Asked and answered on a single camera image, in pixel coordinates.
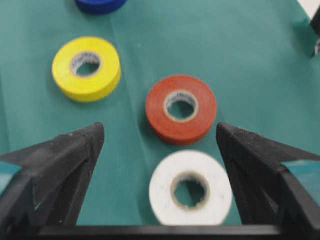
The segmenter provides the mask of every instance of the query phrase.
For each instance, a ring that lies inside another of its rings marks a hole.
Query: red tape roll
[[[184,101],[193,106],[193,114],[178,119],[168,109]],[[175,75],[158,82],[146,99],[146,115],[151,127],[165,142],[189,145],[202,139],[217,114],[216,99],[210,88],[197,78]]]

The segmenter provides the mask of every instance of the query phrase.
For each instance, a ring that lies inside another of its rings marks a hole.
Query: green cloth
[[[320,207],[320,161],[297,160],[283,162]]]
[[[296,28],[306,18],[294,0],[129,0],[102,16],[73,0],[1,0],[0,154],[102,122],[105,144],[78,224],[159,224],[149,202],[154,169],[184,149],[223,165],[218,122],[319,150],[320,60],[307,57]],[[122,65],[115,91],[89,104],[67,99],[51,74],[57,51],[82,36],[110,41]],[[187,147],[160,141],[145,114],[151,87],[174,74],[203,80],[218,104],[209,134]],[[240,222],[233,202],[225,223]]]
[[[20,171],[20,169],[20,166],[0,161],[0,196],[6,190],[11,179]]]

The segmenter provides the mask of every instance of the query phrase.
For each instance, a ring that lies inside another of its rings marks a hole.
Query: yellow tape roll
[[[77,74],[84,64],[99,64],[87,76]],[[64,94],[77,102],[94,102],[109,95],[121,78],[121,66],[116,49],[98,37],[80,37],[64,45],[52,64],[55,83]]]

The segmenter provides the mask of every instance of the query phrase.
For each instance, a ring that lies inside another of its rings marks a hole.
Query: white tape roll
[[[175,197],[178,184],[193,180],[205,195],[195,207],[181,205]],[[155,169],[149,186],[152,210],[163,225],[220,225],[232,204],[232,190],[224,168],[211,156],[183,150],[167,156]]]

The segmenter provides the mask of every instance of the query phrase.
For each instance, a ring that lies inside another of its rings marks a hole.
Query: tape core
[[[98,64],[99,67],[96,71],[94,71],[93,73],[88,74],[88,75],[77,74],[78,69],[85,64]],[[88,77],[92,77],[93,75],[97,74],[101,68],[101,65],[102,65],[102,60],[98,54],[96,54],[94,52],[90,52],[90,51],[84,51],[84,52],[77,54],[71,60],[70,69],[71,69],[71,72],[73,73],[73,75],[80,77],[80,78],[88,78]]]
[[[183,181],[192,181],[192,182],[196,182],[198,184],[200,184],[202,186],[202,188],[204,189],[204,197],[203,199],[201,199],[200,202],[198,202],[194,207],[189,207],[187,205],[182,205],[176,195],[175,195],[175,191],[178,187],[178,185],[183,182]],[[171,197],[174,201],[174,203],[179,207],[182,208],[186,211],[194,211],[194,210],[198,210],[203,208],[206,203],[208,202],[209,198],[210,198],[210,187],[209,187],[209,183],[208,181],[200,174],[194,172],[194,171],[185,171],[180,173],[179,175],[177,175],[171,184]]]
[[[176,118],[169,113],[169,109],[172,107],[172,105],[180,101],[190,104],[193,107],[193,113],[190,116],[186,118]],[[198,114],[199,103],[197,98],[191,92],[186,90],[176,90],[166,96],[163,107],[168,118],[178,123],[186,123],[194,119]]]

